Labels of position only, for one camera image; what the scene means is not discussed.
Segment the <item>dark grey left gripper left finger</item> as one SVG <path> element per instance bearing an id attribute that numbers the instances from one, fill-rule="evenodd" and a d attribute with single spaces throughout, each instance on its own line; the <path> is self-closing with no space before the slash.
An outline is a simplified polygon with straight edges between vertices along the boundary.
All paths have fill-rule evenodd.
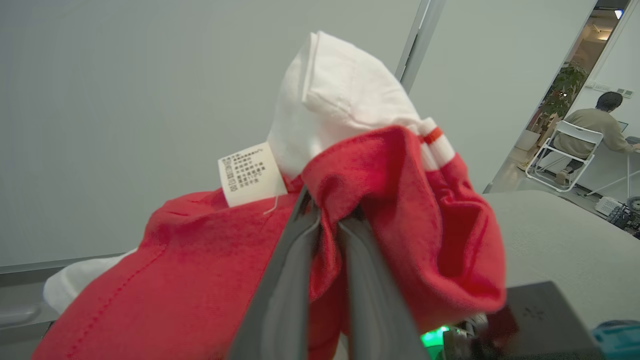
<path id="1" fill-rule="evenodd" d="M 304 187 L 231 343 L 229 360 L 306 360 L 310 273 L 321 219 Z"/>

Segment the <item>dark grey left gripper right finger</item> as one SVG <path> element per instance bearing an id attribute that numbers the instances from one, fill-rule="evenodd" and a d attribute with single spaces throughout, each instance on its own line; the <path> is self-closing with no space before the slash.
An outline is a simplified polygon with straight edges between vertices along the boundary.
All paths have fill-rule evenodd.
<path id="1" fill-rule="evenodd" d="M 402 292 L 364 215 L 338 223 L 346 255 L 351 360 L 429 360 Z"/>

